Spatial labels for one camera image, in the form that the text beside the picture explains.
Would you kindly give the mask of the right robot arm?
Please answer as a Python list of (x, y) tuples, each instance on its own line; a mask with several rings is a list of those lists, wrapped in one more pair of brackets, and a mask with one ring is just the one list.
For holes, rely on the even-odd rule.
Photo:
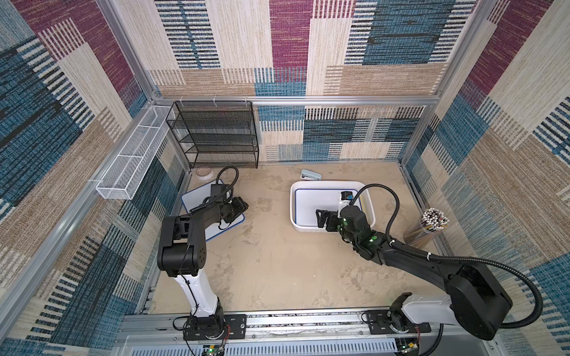
[(406, 271), (445, 292), (440, 298), (401, 294), (388, 312), (393, 328), (399, 332), (414, 324), (452, 324), (490, 341), (512, 307), (511, 298), (485, 264), (438, 260), (390, 239), (373, 230), (357, 206), (345, 206), (340, 212), (317, 210), (316, 219), (320, 228), (338, 232), (362, 258)]

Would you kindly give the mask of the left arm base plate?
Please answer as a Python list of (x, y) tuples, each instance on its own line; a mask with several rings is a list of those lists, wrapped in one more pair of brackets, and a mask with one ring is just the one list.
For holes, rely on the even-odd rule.
[(246, 334), (245, 314), (225, 314), (223, 317), (191, 317), (183, 328), (185, 341), (243, 340)]

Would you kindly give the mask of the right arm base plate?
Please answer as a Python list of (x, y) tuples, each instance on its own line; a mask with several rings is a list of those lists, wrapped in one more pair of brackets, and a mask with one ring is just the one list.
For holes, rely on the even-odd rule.
[(412, 324), (402, 318), (401, 321), (393, 320), (388, 316), (388, 309), (372, 309), (364, 311), (362, 321), (368, 326), (371, 335), (396, 335), (396, 334), (420, 334), (432, 331), (429, 323)]

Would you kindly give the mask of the white plastic storage box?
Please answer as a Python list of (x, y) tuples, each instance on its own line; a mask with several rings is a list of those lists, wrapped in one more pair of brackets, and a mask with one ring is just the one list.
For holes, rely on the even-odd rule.
[(353, 191), (354, 194), (363, 188), (365, 184), (358, 181), (346, 181), (346, 180), (302, 180), (292, 184), (289, 196), (289, 219), (294, 226), (295, 230), (304, 233), (326, 233), (325, 228), (307, 228), (301, 227), (294, 223), (293, 213), (294, 213), (294, 192), (297, 189), (347, 189), (347, 191)]

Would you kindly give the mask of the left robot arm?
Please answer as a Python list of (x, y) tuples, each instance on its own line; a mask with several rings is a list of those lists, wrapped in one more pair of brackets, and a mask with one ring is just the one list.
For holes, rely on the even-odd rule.
[(206, 203), (188, 214), (166, 217), (160, 233), (157, 266), (182, 288), (191, 305), (183, 330), (219, 338), (227, 330), (224, 310), (206, 273), (206, 229), (215, 223), (233, 223), (247, 209), (240, 197)]

